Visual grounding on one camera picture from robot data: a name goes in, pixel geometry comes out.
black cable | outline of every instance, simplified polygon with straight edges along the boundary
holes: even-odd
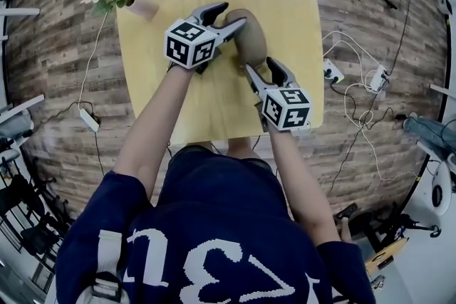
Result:
[[[213,148],[217,151],[218,154],[222,154],[218,148],[215,147],[215,145],[211,142],[211,146],[213,146]]]
[[[405,30],[407,29],[407,22],[408,22],[408,15],[410,13],[410,3],[412,2],[412,0],[408,0],[408,3],[407,3],[407,12],[405,13],[405,20],[404,20],[404,28],[402,30],[402,34],[400,36],[400,41],[399,41],[399,46],[398,46],[398,50],[396,51],[396,54],[394,56],[394,61],[393,61],[393,67],[391,68],[391,71],[388,73],[386,73],[386,75],[388,76],[391,76],[391,74],[393,73],[393,70],[394,70],[394,67],[396,66],[396,62],[398,60],[398,56],[399,56],[399,52],[400,52],[400,48],[402,47],[402,42],[404,40],[404,35],[405,35]]]
[[[46,120],[42,120],[40,122],[40,124],[35,128],[35,130],[33,131],[33,133],[36,133],[36,131],[38,131],[40,129],[40,127],[42,125],[45,125],[47,122],[49,122],[50,120],[54,119],[54,118],[57,118],[60,114],[64,113],[64,112],[68,112],[70,110],[70,108],[75,105],[75,104],[89,104],[90,105],[90,114],[92,115],[92,117],[94,116],[93,114],[93,104],[91,102],[88,102],[88,101],[84,101],[84,100],[81,100],[81,101],[74,101],[72,102],[68,107],[66,107],[65,109],[62,109],[60,110],[57,114],[55,115],[52,115],[50,116],[48,119]],[[94,135],[95,135],[95,146],[97,148],[97,157],[98,157],[98,162],[100,162],[100,168],[101,168],[101,172],[103,173],[103,176],[105,176],[105,171],[103,169],[103,165],[101,164],[101,158],[100,158],[100,149],[98,148],[98,138],[97,138],[97,133],[94,131],[93,132]]]
[[[255,147],[257,146],[260,137],[261,136],[258,136],[258,139],[256,140],[256,142],[254,143],[254,146],[252,147],[252,151],[255,150]]]
[[[60,112],[58,112],[57,114],[50,116],[50,117],[49,117],[48,119],[46,119],[46,120],[42,120],[42,121],[40,122],[40,124],[35,128],[35,130],[33,131],[33,133],[35,133],[42,125],[45,125],[45,124],[46,124],[47,122],[49,122],[51,119],[57,118],[60,114],[62,114],[62,113],[64,113],[64,112],[68,112],[68,111],[70,110],[70,108],[71,108],[73,105],[78,104],[78,103],[80,103],[80,104],[89,104],[89,105],[90,105],[90,108],[91,108],[91,112],[90,112],[90,113],[93,114],[93,104],[92,104],[91,102],[86,102],[86,101],[80,101],[80,102],[78,102],[78,101],[74,101],[74,102],[72,102],[67,108],[62,109],[62,110],[61,110]]]
[[[333,80],[333,82],[331,84],[329,84],[329,87],[333,90],[333,92],[335,93],[338,93],[339,95],[343,95],[343,96],[348,96],[352,101],[353,101],[353,106],[354,106],[354,109],[353,109],[353,113],[351,113],[351,118],[353,120],[357,120],[358,122],[360,121],[358,118],[355,117],[355,112],[356,112],[356,100],[353,98],[353,96],[351,96],[350,94],[345,94],[345,93],[342,93],[336,89],[334,89],[333,85],[336,83],[335,80]]]
[[[101,159],[100,159],[100,150],[98,149],[98,138],[97,138],[97,132],[93,132],[95,135],[95,146],[97,147],[97,156],[98,156],[98,162],[100,162],[100,167],[101,167],[101,173],[103,174],[103,177],[105,176],[105,170],[103,169],[103,165],[101,164]]]
[[[337,172],[336,177],[334,177],[334,180],[333,180],[333,183],[331,184],[331,188],[329,189],[328,195],[333,191],[334,184],[336,183],[336,179],[337,179],[338,176],[341,174],[343,164],[345,164],[345,161],[348,159],[348,156],[349,156],[349,154],[350,154],[351,148],[352,148],[353,145],[355,144],[356,138],[358,138],[358,135],[359,135],[360,133],[361,133],[361,129],[360,129],[359,131],[357,131],[357,133],[355,134],[355,138],[353,138],[353,142],[351,143],[350,147],[348,148],[348,152],[347,152],[345,158],[343,159],[343,161],[342,161],[342,163],[341,163],[341,167],[339,167],[339,171]]]
[[[427,170],[427,172],[429,172],[432,176],[434,176],[434,174],[429,170],[428,164],[426,164],[426,170]]]
[[[383,86],[385,86],[386,83],[384,83],[382,85],[382,87],[380,88],[380,90],[378,91],[378,94],[380,93],[380,91],[383,89]],[[355,144],[356,142],[356,138],[358,138],[358,135],[360,134],[360,132],[363,130],[364,126],[366,125],[366,117],[367,115],[369,114],[369,112],[372,110],[372,107],[373,107],[373,103],[375,102],[375,99],[377,98],[378,94],[375,94],[375,96],[372,98],[372,102],[370,103],[370,107],[369,107],[369,110],[366,112],[366,114],[364,115],[364,118],[363,118],[363,124],[361,125],[361,128],[359,129],[359,131],[357,131],[357,133],[355,134],[355,138],[353,138],[353,142],[351,143],[350,147],[348,148],[348,152],[347,152],[347,155],[345,156],[345,159],[343,159],[342,163],[341,163],[341,167],[339,168],[339,171],[337,173],[337,175],[334,177],[334,180],[333,180],[333,183],[331,184],[331,188],[329,189],[329,192],[328,192],[328,195],[333,191],[333,188],[334,188],[334,184],[336,183],[336,179],[338,178],[338,176],[341,174],[341,171],[342,171],[342,167],[343,167],[343,164],[345,163],[345,161],[348,159],[348,156],[350,154],[350,151],[353,147],[353,145]],[[383,114],[382,118],[377,120],[376,122],[374,122],[370,128],[368,128],[369,130],[372,129],[372,127],[374,125],[376,125],[378,122],[380,122],[381,120],[385,119],[385,116],[386,116],[386,113],[388,112],[388,110],[391,109],[391,108],[388,108],[387,110],[385,110],[385,113]]]
[[[453,148],[445,141],[445,139],[443,138],[443,131],[445,130],[446,127],[448,127],[448,125],[450,123],[453,123],[454,121],[456,121],[456,118],[455,119],[451,119],[451,121],[449,121],[446,125],[443,126],[442,130],[440,131],[440,138],[442,139],[442,141],[451,149],[453,150]]]

navy blue shirt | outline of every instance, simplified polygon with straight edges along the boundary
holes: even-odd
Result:
[[[215,154],[193,162],[170,165],[156,207],[136,178],[106,174],[58,252],[61,304],[94,283],[101,229],[123,235],[118,269],[131,303],[322,304],[331,287],[375,302],[359,247],[315,247],[270,171]]]

yellow table top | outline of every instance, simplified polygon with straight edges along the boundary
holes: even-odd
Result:
[[[154,0],[160,9],[147,22],[127,9],[118,9],[118,30],[128,90],[136,117],[166,73],[163,56],[165,30],[197,8],[228,1],[229,8],[249,9],[266,36],[268,55],[293,71],[299,85],[311,96],[311,127],[323,122],[323,58],[317,0]],[[245,76],[234,64],[233,41],[220,46],[222,55],[202,76],[195,75],[171,138],[173,145],[204,140],[260,135],[259,117]],[[269,70],[262,71],[267,78]]]

extension cord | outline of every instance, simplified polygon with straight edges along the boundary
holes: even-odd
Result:
[[[79,115],[82,118],[82,120],[92,129],[92,131],[98,132],[98,130],[100,129],[100,125],[90,114],[88,114],[87,110],[81,108],[79,110]]]
[[[342,72],[331,62],[329,58],[323,59],[323,74],[325,79],[336,79],[336,83],[340,83],[344,79]]]
[[[386,69],[382,65],[378,65],[375,74],[369,82],[369,87],[374,93],[377,93],[381,90],[383,84],[386,82]]]

wooden floor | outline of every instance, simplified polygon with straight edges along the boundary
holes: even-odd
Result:
[[[36,18],[8,20],[10,39],[6,45],[11,101],[19,103],[40,93],[46,96],[45,102],[32,110],[35,123],[78,99],[86,63],[102,21],[94,18],[90,8],[80,1],[15,0],[17,6],[41,8],[41,15]],[[400,4],[399,11],[385,8],[379,0],[318,0],[322,35],[332,30],[350,34],[389,69],[398,47],[407,3],[407,0],[393,1]],[[326,39],[324,49],[338,39],[338,36]],[[336,47],[329,57],[346,75],[346,79],[336,86],[341,92],[349,83],[359,81],[358,60],[347,46]],[[367,69],[375,66],[366,55],[363,55],[363,62]],[[445,22],[435,0],[412,0],[403,47],[390,85],[385,88],[386,94],[374,103],[374,120],[380,118],[387,108],[392,108],[395,114],[416,111],[437,117],[441,100],[430,92],[428,85],[443,84],[445,65]],[[352,88],[351,91],[358,101],[358,110],[367,109],[373,96],[362,88]],[[94,111],[101,119],[98,145],[101,162],[107,171],[113,166],[134,120],[114,14],[108,17],[100,35],[83,99],[93,103]],[[327,192],[356,132],[357,127],[343,113],[343,98],[326,86],[324,124],[311,134],[299,137],[299,146]],[[366,134],[375,146],[384,177],[408,170],[418,173],[424,154],[415,146],[416,137],[404,134],[391,113]],[[224,143],[216,145],[223,149]],[[75,211],[80,211],[98,186],[102,174],[94,134],[79,118],[78,108],[74,105],[44,125],[24,148],[31,156],[39,158],[43,176],[57,178],[57,184],[53,185],[55,191],[67,198]],[[172,147],[173,153],[178,149]],[[256,151],[274,165],[269,138],[261,138]],[[155,199],[168,161],[166,154]],[[354,201],[362,209],[392,201],[401,202],[414,179],[413,175],[407,174],[394,180],[380,180],[373,151],[361,136],[353,146],[329,199],[334,210]]]

